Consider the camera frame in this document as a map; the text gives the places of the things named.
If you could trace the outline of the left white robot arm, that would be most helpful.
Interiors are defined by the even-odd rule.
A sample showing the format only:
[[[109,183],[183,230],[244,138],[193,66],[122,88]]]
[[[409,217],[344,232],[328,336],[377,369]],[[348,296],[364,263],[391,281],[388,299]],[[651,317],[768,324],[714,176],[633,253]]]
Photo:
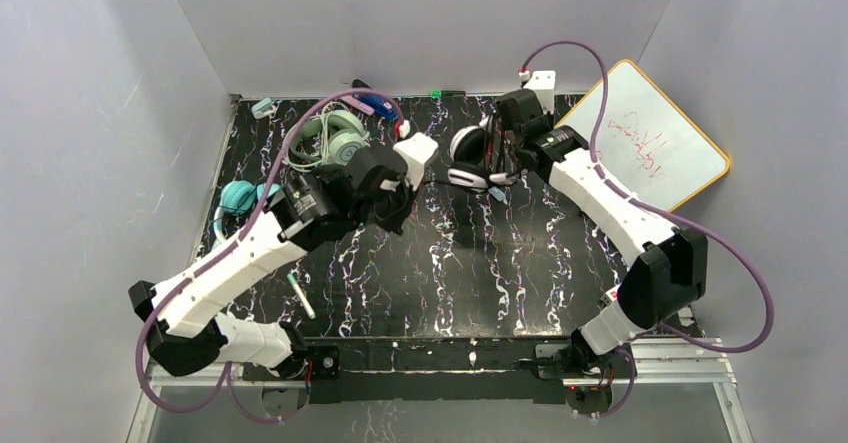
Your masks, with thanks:
[[[145,344],[172,376],[212,363],[251,363],[283,378],[307,363],[290,323],[257,323],[224,313],[229,302],[276,270],[368,223],[401,233],[418,187],[438,152],[420,136],[393,147],[366,146],[345,165],[287,176],[247,225],[182,273],[135,283],[135,312],[150,320]]]

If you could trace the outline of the black and white headphones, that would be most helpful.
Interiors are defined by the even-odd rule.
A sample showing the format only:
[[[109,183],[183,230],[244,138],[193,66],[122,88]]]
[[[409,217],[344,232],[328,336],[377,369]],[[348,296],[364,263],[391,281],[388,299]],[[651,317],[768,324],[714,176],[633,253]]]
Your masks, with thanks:
[[[451,164],[447,179],[432,179],[423,185],[438,184],[482,194],[495,188],[514,185],[526,171],[505,169],[505,137],[494,114],[479,123],[461,128],[451,139]]]

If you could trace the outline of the teal cat ear headphones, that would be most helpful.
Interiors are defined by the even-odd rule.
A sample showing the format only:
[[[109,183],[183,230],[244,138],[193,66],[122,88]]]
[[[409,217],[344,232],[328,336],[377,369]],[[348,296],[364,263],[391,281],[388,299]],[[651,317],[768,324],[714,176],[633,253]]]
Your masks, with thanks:
[[[211,250],[216,250],[229,239],[224,231],[224,220],[227,217],[249,215],[264,193],[264,189],[264,183],[253,184],[247,180],[234,180],[222,188],[212,218],[214,242]]]

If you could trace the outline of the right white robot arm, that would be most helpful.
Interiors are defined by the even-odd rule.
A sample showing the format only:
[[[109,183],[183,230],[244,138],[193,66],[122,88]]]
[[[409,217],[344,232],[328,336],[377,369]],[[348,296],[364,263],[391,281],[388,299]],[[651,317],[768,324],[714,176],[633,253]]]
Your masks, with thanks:
[[[616,348],[654,328],[706,292],[706,236],[646,212],[611,188],[588,141],[568,126],[557,127],[528,89],[496,100],[504,133],[522,169],[562,193],[612,241],[627,273],[612,303],[570,335],[562,359],[588,369]]]

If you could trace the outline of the mint green gaming headphones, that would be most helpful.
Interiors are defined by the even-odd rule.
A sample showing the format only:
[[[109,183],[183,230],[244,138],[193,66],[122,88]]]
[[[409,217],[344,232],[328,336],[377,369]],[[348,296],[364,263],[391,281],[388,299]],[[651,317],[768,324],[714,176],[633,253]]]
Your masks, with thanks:
[[[362,121],[343,104],[330,103],[293,133],[286,163],[300,172],[327,165],[345,166],[357,151],[369,145],[369,133]]]

